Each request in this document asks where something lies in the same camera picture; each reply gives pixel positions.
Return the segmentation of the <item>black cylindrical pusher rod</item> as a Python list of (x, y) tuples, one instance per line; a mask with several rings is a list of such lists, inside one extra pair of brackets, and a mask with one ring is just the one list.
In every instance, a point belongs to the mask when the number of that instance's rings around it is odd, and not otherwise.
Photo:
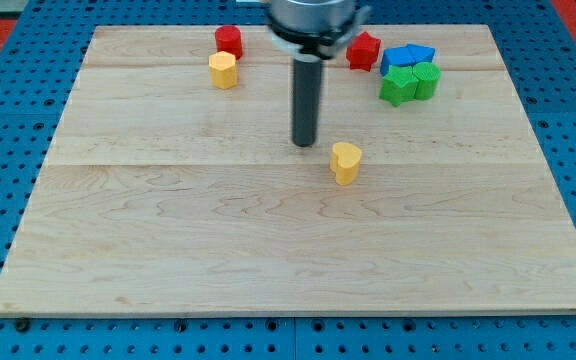
[(293, 61), (291, 138), (298, 147), (317, 140), (323, 62)]

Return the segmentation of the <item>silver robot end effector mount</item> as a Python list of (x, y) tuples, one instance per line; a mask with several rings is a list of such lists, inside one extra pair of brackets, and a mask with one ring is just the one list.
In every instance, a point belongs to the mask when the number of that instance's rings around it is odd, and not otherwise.
[(349, 46), (371, 15), (355, 0), (270, 0), (272, 44), (295, 60), (329, 60)]

